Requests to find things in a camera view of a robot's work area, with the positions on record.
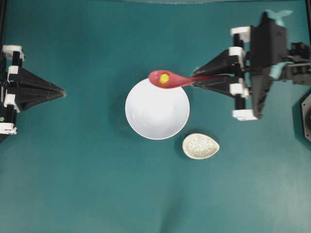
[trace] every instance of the red plastic spoon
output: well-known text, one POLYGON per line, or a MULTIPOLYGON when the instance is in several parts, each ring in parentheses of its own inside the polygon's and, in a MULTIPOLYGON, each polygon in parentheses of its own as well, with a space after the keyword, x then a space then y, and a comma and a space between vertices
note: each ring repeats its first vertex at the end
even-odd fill
POLYGON ((218 77, 219 75, 186 78, 167 70, 156 70, 149 74, 148 79, 155 86, 162 88, 175 88, 191 85, 193 82, 204 81, 218 77))

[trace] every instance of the yellow bead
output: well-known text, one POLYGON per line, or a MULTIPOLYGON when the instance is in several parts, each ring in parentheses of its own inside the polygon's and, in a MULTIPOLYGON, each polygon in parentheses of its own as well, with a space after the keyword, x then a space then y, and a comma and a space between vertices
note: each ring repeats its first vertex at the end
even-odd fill
POLYGON ((170 77, 168 74, 161 74, 160 76, 160 83, 165 84, 170 80, 170 77))

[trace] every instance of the white speckled saucer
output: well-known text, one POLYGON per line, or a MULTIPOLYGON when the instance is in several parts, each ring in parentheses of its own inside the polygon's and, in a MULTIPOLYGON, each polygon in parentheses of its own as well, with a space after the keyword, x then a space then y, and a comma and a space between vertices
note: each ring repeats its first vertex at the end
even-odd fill
POLYGON ((183 141, 183 150, 191 159, 206 159, 219 151, 219 144, 209 136, 192 133, 183 141))

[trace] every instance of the teal tape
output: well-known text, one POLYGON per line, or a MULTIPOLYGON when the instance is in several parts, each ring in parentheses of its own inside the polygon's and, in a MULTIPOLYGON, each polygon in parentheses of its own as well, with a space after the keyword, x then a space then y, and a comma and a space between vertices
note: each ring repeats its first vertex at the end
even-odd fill
POLYGON ((274 11, 271 11, 271 10, 266 10, 266 12, 268 14, 268 17, 270 19, 274 19, 278 26, 285 27, 285 24, 284 24, 284 21, 283 21, 282 18, 285 17, 285 16, 289 16, 293 11, 283 10, 283 11, 280 11, 280 12, 274 12, 274 11))
POLYGON ((280 62, 277 63, 276 65, 273 65, 270 71, 269 76, 274 78, 274 79, 279 79, 282 69, 287 65, 287 64, 292 64, 292 62, 280 62))

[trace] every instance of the teal table surface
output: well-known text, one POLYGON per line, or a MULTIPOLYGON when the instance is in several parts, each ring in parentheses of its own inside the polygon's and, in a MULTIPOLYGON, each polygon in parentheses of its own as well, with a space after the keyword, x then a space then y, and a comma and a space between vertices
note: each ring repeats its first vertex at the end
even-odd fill
POLYGON ((275 83, 261 120, 239 122, 231 98, 185 88, 190 118, 160 141, 136 134, 124 104, 149 72, 182 75, 232 46, 232 27, 293 10, 288 43, 309 43, 305 2, 191 5, 9 0, 4 43, 67 96, 18 115, 0 144, 1 233, 310 233, 311 143, 299 100, 309 87, 275 83), (220 144, 183 153, 189 133, 220 144))

